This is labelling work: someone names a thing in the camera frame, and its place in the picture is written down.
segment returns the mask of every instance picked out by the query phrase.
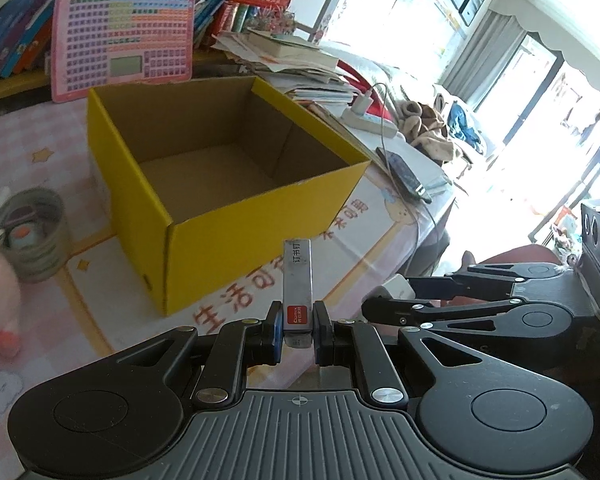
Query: orange star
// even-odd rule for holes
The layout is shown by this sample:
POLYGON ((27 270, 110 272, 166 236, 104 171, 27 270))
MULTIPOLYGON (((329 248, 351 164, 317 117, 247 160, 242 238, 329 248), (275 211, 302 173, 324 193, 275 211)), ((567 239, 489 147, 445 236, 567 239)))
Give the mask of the orange star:
POLYGON ((46 162, 49 160, 49 157, 53 155, 55 152, 47 148, 46 146, 39 150, 38 152, 33 152, 32 154, 32 163, 36 162, 46 162))
POLYGON ((78 262, 77 269, 81 270, 82 272, 87 272, 90 263, 91 262, 89 260, 80 259, 80 261, 78 262))

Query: pink checkered tablecloth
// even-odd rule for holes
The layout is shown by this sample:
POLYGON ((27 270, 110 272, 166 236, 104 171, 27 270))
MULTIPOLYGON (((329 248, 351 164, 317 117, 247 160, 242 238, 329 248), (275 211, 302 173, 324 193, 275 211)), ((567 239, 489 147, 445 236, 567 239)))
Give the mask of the pink checkered tablecloth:
MULTIPOLYGON (((0 480, 13 480, 22 472, 6 420, 23 391, 178 324, 197 324, 199 319, 206 333, 208 324, 196 313, 218 299, 218 294, 210 295, 167 319, 156 314, 117 238, 112 238, 100 205, 90 174, 85 111, 86 101, 80 100, 40 104, 0 117, 0 188, 17 192, 45 186, 59 192, 75 245, 73 257, 58 275, 22 286, 22 350, 12 360, 0 357, 0 480), (103 285, 107 278, 109 283, 103 285)), ((315 287, 325 302, 329 298, 332 317, 355 315, 362 295, 395 272, 414 250, 415 227, 389 186, 378 170, 369 168, 351 195, 351 200, 364 201, 368 211, 350 221, 346 230, 334 224, 316 240, 316 257, 324 272, 316 277, 315 287), (332 258, 340 259, 340 267, 331 265, 332 258)), ((451 202, 451 193, 434 199, 430 211, 436 220, 451 202)), ((418 223, 423 240, 432 223, 425 216, 418 223)), ((266 309, 281 289, 265 293, 254 296, 251 310, 235 315, 260 316, 257 308, 266 309)), ((286 349, 285 358, 291 361, 286 368, 254 368, 251 383, 286 387, 308 367, 312 355, 286 349)))

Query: red label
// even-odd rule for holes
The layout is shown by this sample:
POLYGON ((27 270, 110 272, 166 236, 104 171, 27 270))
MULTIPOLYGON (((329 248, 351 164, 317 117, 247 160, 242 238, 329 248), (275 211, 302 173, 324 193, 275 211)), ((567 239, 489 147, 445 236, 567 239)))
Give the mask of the red label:
POLYGON ((289 305, 286 308, 286 322, 289 325, 306 325, 306 307, 304 305, 289 305))

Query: red bag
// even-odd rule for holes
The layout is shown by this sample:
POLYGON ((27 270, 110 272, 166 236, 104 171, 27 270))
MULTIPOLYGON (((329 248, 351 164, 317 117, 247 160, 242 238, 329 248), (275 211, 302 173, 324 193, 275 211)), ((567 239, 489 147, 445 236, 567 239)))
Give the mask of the red bag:
MULTIPOLYGON (((353 68, 349 63, 346 63, 343 60, 339 59, 338 67, 349 74, 348 76, 344 76, 344 79, 346 79, 350 85, 355 86, 355 88, 360 90, 362 93, 365 93, 371 88, 369 82, 364 77, 362 77, 360 72, 353 68)), ((375 115, 376 117, 384 117, 387 121, 394 120, 394 118, 389 113, 389 110, 387 110, 384 104, 382 104, 382 98, 380 97, 380 94, 378 94, 375 88, 371 91, 371 99, 373 100, 373 102, 371 103, 369 110, 366 111, 367 113, 375 115)))

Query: crosshair symbol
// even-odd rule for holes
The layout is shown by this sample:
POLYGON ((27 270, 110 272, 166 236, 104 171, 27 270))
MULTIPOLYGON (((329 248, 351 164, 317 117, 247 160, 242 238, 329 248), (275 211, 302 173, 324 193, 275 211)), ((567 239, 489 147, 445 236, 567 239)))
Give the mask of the crosshair symbol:
POLYGON ((304 406, 306 403, 309 402, 309 399, 307 399, 305 396, 298 395, 291 399, 291 402, 294 403, 296 406, 304 406))

